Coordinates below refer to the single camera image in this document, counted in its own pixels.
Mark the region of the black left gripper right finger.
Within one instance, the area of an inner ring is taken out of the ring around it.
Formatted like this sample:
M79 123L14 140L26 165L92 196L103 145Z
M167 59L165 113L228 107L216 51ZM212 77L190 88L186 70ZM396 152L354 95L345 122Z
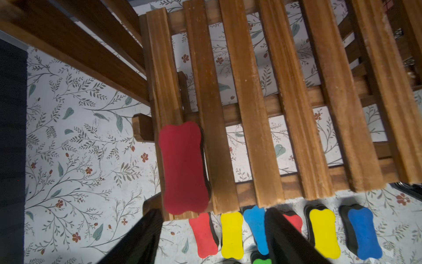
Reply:
M264 224L269 258L274 264L328 264L302 234L276 208L266 211Z

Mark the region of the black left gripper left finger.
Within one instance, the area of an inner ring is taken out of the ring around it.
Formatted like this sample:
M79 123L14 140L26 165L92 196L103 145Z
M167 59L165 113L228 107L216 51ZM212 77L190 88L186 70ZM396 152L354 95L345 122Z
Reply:
M99 263L153 264L162 226L161 211L159 209L148 211Z

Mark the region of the blue eraser top shelf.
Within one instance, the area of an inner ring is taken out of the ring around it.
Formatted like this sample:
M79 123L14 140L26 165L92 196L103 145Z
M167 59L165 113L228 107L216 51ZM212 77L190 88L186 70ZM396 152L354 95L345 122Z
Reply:
M261 255L268 255L269 248L265 227L266 210L264 208L259 208L257 205L246 206L242 209L242 214L252 232L258 252Z

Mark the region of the yellow eraser top shelf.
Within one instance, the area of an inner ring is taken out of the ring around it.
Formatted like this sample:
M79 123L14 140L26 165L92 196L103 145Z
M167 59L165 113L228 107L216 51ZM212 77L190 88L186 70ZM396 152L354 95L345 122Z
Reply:
M220 220L222 224L222 256L225 259L242 259L244 257L242 214L240 212L225 213L222 214Z

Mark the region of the red eraser top shelf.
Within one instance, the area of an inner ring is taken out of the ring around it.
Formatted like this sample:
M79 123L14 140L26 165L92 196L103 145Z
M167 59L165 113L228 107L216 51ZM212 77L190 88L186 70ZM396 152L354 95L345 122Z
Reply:
M198 217L189 219L197 244L198 256L205 259L216 255L219 249L219 239L211 220L210 213L201 213Z

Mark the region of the red eraser shelf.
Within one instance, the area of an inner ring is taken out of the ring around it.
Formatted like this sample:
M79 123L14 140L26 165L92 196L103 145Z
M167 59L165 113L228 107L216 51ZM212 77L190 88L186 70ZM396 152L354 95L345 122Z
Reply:
M158 144L164 169L164 208L173 215L205 211L210 194L198 124L166 125L159 133Z
M216 255L219 249L219 239L211 220L210 213L201 213L198 217L189 219L197 244L198 256L205 259Z

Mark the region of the wooden two-tier shelf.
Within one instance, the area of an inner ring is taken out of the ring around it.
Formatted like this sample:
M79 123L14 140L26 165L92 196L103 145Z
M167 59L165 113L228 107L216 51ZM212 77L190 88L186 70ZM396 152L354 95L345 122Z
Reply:
M284 1L2 1L1 30L151 107L140 141L199 122L215 213L422 181L422 118L380 1L301 1L322 84L307 88Z

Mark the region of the green eraser shelf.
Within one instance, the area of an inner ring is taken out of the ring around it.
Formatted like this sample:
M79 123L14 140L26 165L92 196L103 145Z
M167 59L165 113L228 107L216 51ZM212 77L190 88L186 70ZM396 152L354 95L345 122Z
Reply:
M272 264L269 256L264 256L258 251L251 254L251 264Z

